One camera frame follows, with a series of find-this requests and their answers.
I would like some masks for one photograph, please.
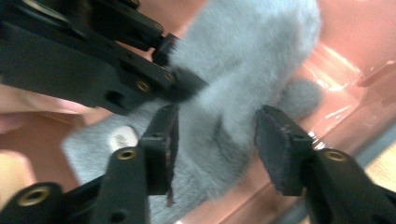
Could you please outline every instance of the black bracket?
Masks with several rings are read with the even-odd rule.
[[[282,111],[257,113],[256,148],[271,181],[283,195],[306,188],[312,223],[396,223],[396,194],[373,184],[353,158],[324,148]]]
[[[177,125],[177,105],[163,107],[137,147],[111,155],[103,176],[66,193],[54,183],[23,189],[0,213],[0,223],[149,223],[148,195],[168,193],[172,205]]]
[[[176,37],[131,1],[0,1],[0,76],[4,85],[126,114],[195,89],[167,71]],[[156,48],[152,63],[115,41]],[[182,87],[184,96],[180,98]]]

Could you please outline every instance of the white tag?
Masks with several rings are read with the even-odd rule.
[[[123,147],[135,147],[139,141],[136,132],[129,126],[120,126],[109,136],[108,144],[111,152]]]

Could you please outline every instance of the brass screw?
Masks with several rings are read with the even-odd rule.
[[[126,161],[126,160],[132,159],[135,156],[136,156],[136,152],[134,150],[126,149],[126,150],[123,150],[122,152],[119,152],[119,154],[117,155],[117,158],[119,160]]]
[[[162,29],[163,29],[163,27],[162,27],[158,22],[156,22],[156,23],[154,24],[154,26],[155,26],[155,28],[157,28],[157,29],[159,29],[159,30],[162,30]]]
[[[166,79],[168,79],[169,81],[172,81],[173,80],[173,76],[172,76],[172,74],[170,74],[170,73],[165,73],[165,77],[166,77]]]
[[[329,158],[332,161],[346,161],[347,157],[339,152],[336,151],[327,151],[325,153],[326,157]]]
[[[138,81],[137,87],[143,92],[149,92],[149,85],[146,82]]]
[[[20,206],[30,206],[43,202],[50,195],[50,188],[38,187],[23,194],[18,200]]]

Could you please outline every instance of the gray fabric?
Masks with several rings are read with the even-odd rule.
[[[208,2],[170,57],[170,70],[188,69],[209,85],[180,104],[176,203],[167,208],[165,197],[150,197],[152,223],[174,223],[237,184],[251,161],[254,114],[262,105],[278,105],[294,119],[318,106],[315,84],[289,81],[315,46],[319,27],[315,0]],[[64,152],[78,180],[104,172],[110,132],[128,125],[140,136],[165,104],[147,103],[128,117],[114,116],[72,134]]]

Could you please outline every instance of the fuzzy gray cloth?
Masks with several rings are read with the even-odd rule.
[[[170,57],[170,71],[190,70],[208,86],[180,104],[175,204],[151,196],[152,223],[175,223],[237,184],[251,161],[254,115],[263,105],[293,119],[318,106],[319,87],[290,78],[316,45],[319,27],[315,0],[208,1]],[[114,129],[130,126],[141,136],[166,104],[149,102],[69,136],[64,153],[79,182],[104,173]]]

